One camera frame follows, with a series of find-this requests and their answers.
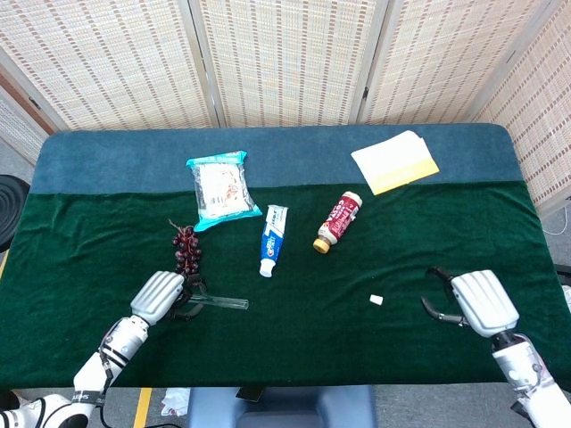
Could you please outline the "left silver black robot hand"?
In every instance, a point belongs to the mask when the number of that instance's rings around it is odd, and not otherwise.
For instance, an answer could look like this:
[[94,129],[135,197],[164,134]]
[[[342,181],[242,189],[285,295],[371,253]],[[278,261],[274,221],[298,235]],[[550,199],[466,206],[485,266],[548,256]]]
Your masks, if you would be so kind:
[[130,302],[131,312],[141,317],[148,325],[156,325],[163,319],[191,321],[202,311],[203,303],[194,303],[188,311],[183,311],[192,297],[205,295],[206,282],[200,274],[185,278],[170,271],[155,272]]

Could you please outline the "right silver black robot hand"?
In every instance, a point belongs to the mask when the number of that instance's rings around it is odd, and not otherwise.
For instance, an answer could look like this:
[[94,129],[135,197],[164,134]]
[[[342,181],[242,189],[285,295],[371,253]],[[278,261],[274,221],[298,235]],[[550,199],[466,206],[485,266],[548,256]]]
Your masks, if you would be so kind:
[[460,327],[469,326],[487,339],[511,341],[519,314],[500,280],[490,269],[453,276],[440,267],[430,267],[426,276],[439,278],[444,290],[461,309],[459,315],[445,314],[422,297],[422,306],[432,319]]

